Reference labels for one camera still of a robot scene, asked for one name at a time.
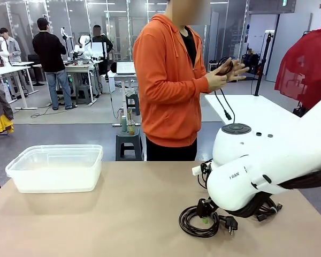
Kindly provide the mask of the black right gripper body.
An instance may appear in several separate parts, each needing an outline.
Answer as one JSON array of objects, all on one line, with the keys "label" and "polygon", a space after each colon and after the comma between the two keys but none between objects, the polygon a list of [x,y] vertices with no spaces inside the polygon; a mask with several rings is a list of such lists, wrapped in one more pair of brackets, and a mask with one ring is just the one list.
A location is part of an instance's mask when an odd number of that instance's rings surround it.
[{"label": "black right gripper body", "polygon": [[200,218],[211,217],[218,208],[219,207],[210,197],[207,199],[201,198],[198,200],[196,213]]}]

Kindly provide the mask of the person's right hand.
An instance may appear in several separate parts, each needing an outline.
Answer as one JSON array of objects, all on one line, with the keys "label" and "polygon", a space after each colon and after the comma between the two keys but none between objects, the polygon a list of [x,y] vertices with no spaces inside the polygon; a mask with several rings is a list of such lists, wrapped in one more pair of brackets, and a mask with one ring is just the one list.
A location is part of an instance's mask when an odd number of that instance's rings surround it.
[{"label": "person's right hand", "polygon": [[208,92],[221,89],[227,83],[227,75],[218,75],[222,67],[219,67],[205,75],[208,81]]}]

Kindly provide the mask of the person's left hand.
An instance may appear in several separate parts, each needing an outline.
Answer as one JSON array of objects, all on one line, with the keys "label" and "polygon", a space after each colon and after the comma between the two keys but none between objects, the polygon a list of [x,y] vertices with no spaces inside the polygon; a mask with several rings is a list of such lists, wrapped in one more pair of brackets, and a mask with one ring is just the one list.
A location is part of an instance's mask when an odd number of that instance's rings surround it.
[{"label": "person's left hand", "polygon": [[232,69],[227,73],[227,82],[244,80],[246,76],[244,75],[249,71],[249,67],[245,66],[244,63],[241,63],[238,59],[232,60],[228,59],[228,64],[232,64]]}]

